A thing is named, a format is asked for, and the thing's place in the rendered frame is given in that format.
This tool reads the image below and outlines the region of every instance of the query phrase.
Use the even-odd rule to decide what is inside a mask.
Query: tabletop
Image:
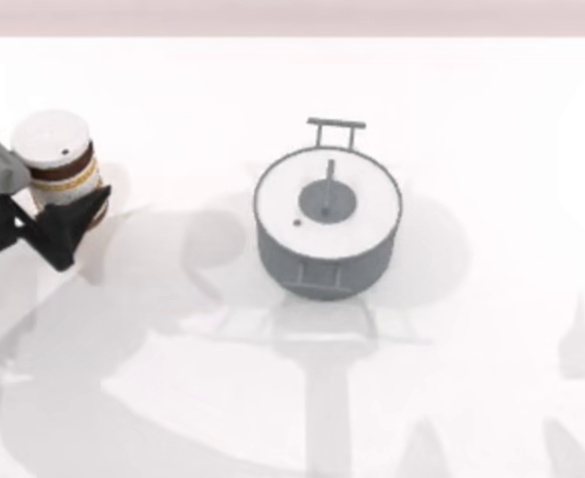
[[[585,477],[585,40],[0,39],[0,139],[48,108],[113,197],[71,270],[0,254],[0,476]],[[344,302],[258,258],[309,117],[404,195]]]

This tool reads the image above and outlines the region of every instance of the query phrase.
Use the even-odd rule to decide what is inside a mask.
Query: pot handle
[[[342,270],[341,265],[336,266],[336,274],[334,275],[334,284],[324,286],[321,284],[312,284],[305,282],[305,263],[300,262],[299,268],[294,282],[284,282],[282,285],[290,289],[309,289],[312,291],[326,291],[326,292],[342,292],[344,294],[351,294],[353,291],[348,287],[341,285]]]
[[[346,127],[350,130],[350,142],[348,144],[349,149],[354,149],[354,136],[357,129],[365,129],[366,124],[360,121],[346,121],[343,119],[321,119],[321,118],[309,118],[308,124],[314,124],[317,127],[316,132],[316,145],[321,145],[321,139],[323,138],[323,126],[334,126],[334,127]]]

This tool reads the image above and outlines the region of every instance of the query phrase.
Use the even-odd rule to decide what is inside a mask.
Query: white lid
[[[324,224],[299,206],[301,190],[326,176],[334,159],[334,179],[356,194],[354,213],[342,222]],[[397,226],[401,198],[389,174],[354,151],[315,148],[299,151],[266,171],[255,197],[256,214],[266,232],[283,247],[316,259],[343,259],[370,251]],[[300,219],[302,224],[294,224]]]
[[[91,142],[84,120],[65,111],[43,111],[13,131],[11,146],[29,166],[50,169],[79,158]]]

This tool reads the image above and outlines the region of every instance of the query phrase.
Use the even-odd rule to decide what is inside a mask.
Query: gray pot
[[[308,299],[354,296],[386,271],[403,213],[396,180],[354,149],[360,122],[309,119],[312,147],[271,164],[254,191],[261,261],[285,289]],[[321,143],[324,126],[350,130],[348,147]]]

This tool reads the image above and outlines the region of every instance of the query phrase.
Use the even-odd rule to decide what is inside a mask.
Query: white surface
[[[11,138],[13,150],[31,167],[40,169],[73,162],[90,142],[86,122],[65,111],[33,113],[15,127]]]
[[[336,161],[335,179],[351,187],[357,197],[354,213],[337,224],[314,221],[299,206],[303,188],[325,178],[329,159]],[[317,259],[371,251],[388,238],[401,211],[396,186],[382,169],[357,154],[336,149],[306,151],[280,162],[264,176],[256,205],[263,227],[274,240]],[[295,219],[303,224],[295,226]]]
[[[0,256],[10,476],[585,477],[584,40],[0,41],[0,138],[48,108],[91,125],[120,216],[66,274]],[[285,305],[250,214],[309,116],[366,121],[408,179],[339,317]],[[430,343],[367,339],[366,304]],[[201,336],[224,319],[252,345]]]

